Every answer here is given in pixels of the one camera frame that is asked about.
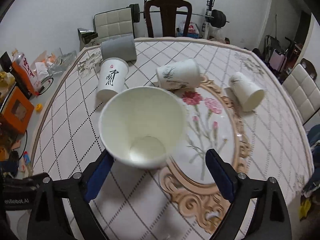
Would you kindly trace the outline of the red paper cup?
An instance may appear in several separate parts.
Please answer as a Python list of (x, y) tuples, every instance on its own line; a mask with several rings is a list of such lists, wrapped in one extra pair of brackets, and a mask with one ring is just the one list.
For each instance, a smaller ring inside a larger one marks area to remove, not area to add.
[(127, 89), (110, 99), (98, 127), (104, 148), (117, 161), (136, 168), (163, 166), (184, 142), (182, 101), (156, 87)]

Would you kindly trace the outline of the plain white paper cup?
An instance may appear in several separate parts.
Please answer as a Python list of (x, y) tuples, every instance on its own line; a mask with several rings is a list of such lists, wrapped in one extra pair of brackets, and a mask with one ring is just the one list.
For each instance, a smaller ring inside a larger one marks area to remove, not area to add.
[(244, 112), (256, 109), (265, 96), (265, 91), (241, 72), (236, 72), (230, 77), (229, 87)]

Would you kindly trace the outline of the white cup with bamboo print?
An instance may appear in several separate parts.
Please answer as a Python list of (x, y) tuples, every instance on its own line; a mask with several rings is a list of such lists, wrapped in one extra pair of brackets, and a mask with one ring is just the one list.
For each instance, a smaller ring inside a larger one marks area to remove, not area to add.
[(158, 67), (156, 75), (159, 86), (167, 90), (197, 88), (202, 80), (199, 66), (194, 59)]

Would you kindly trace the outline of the grey paper cup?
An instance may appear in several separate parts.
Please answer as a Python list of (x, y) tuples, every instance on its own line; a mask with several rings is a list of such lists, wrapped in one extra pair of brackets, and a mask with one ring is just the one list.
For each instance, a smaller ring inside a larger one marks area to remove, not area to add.
[(100, 45), (103, 60), (116, 57), (126, 62), (136, 61), (137, 53), (132, 34), (104, 41)]

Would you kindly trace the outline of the yellow black tool on floor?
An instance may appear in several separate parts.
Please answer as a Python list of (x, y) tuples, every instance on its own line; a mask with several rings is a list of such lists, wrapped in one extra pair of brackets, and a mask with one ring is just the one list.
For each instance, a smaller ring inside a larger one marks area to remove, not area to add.
[(300, 206), (299, 206), (299, 220), (304, 220), (307, 218), (308, 213), (312, 206), (311, 198), (305, 198), (304, 196), (300, 199)]

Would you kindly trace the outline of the orange gift box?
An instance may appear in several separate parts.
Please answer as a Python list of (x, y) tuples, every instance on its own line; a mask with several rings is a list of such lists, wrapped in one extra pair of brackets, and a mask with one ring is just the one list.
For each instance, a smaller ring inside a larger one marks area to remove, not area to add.
[(24, 134), (33, 111), (33, 104), (15, 86), (1, 106), (1, 124), (16, 134)]

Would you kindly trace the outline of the small yellow cap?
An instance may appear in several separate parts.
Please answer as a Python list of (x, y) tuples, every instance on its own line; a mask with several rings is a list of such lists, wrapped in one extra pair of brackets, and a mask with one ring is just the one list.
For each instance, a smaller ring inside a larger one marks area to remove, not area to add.
[(38, 104), (36, 105), (36, 107), (35, 107), (35, 111), (36, 111), (37, 113), (40, 113), (40, 112), (42, 111), (42, 109), (43, 109), (43, 104), (41, 104), (41, 103), (38, 103)]

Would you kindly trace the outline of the blue ruffled cloth pile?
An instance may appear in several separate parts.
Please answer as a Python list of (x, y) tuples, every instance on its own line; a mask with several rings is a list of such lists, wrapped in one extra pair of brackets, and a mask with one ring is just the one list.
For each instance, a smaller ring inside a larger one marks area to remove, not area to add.
[(313, 126), (308, 132), (308, 141), (311, 147), (311, 153), (313, 158), (313, 166), (315, 168), (308, 183), (303, 187), (302, 195), (305, 198), (309, 198), (314, 191), (319, 189), (319, 124)]

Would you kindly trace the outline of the orange white drink carton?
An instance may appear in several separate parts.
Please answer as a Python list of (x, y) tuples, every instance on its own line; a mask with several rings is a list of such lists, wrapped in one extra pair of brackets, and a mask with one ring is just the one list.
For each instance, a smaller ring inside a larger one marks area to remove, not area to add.
[(25, 54), (20, 53), (17, 49), (15, 49), (12, 52), (12, 56), (12, 67), (22, 79), (22, 82), (26, 86), (28, 92), (34, 96), (38, 96), (42, 84), (37, 74), (35, 74), (31, 69)]

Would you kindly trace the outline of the white quilted chair right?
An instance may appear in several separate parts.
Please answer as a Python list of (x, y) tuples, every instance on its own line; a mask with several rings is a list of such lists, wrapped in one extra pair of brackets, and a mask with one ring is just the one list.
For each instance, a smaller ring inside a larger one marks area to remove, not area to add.
[(303, 124), (319, 110), (319, 88), (306, 69), (297, 64), (282, 86), (294, 103)]

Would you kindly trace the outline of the white quilted chair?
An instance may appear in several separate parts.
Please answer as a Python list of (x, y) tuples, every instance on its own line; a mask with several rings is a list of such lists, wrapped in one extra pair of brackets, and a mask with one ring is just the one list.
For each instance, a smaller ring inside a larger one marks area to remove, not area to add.
[(303, 124), (319, 110), (319, 88), (306, 69), (297, 64), (282, 86), (294, 103)]
[(98, 43), (134, 35), (131, 8), (121, 8), (96, 14), (93, 17), (93, 27), (98, 34)]

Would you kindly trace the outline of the dark wooden chair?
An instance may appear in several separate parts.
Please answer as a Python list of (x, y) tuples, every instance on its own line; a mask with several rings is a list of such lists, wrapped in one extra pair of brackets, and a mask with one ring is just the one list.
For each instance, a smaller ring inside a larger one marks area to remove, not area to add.
[(183, 37), (188, 36), (189, 24), (192, 15), (192, 5), (185, 0), (149, 0), (144, 5), (145, 21), (148, 37), (154, 38), (151, 21), (151, 7), (159, 8), (162, 23), (162, 33), (164, 37), (175, 37), (177, 9), (186, 7), (188, 9), (185, 19)]
[(317, 78), (317, 72), (315, 70), (314, 65), (307, 59), (302, 58), (300, 64), (303, 66), (303, 68), (306, 70), (306, 72), (310, 75), (310, 77), (313, 79), (313, 81)]

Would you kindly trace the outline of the pink suitcase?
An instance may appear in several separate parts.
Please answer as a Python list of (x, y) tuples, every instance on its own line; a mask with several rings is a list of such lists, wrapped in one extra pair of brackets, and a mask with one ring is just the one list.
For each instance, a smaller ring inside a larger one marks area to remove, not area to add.
[(273, 70), (280, 72), (283, 66), (285, 65), (286, 61), (287, 61), (286, 55), (281, 51), (275, 49), (268, 63)]

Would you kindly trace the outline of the open silver-lined carton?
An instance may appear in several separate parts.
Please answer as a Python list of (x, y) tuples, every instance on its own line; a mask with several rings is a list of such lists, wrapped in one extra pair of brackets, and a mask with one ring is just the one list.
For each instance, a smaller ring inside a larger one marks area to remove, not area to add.
[(93, 30), (78, 28), (78, 37), (80, 51), (85, 47), (92, 47), (98, 44), (98, 33)]

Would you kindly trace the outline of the white quilted chair back left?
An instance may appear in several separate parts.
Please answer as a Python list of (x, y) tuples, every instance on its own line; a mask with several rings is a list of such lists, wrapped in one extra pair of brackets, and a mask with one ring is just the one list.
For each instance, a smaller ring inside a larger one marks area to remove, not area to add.
[(121, 8), (96, 14), (93, 17), (93, 27), (98, 34), (98, 43), (134, 35), (131, 8)]

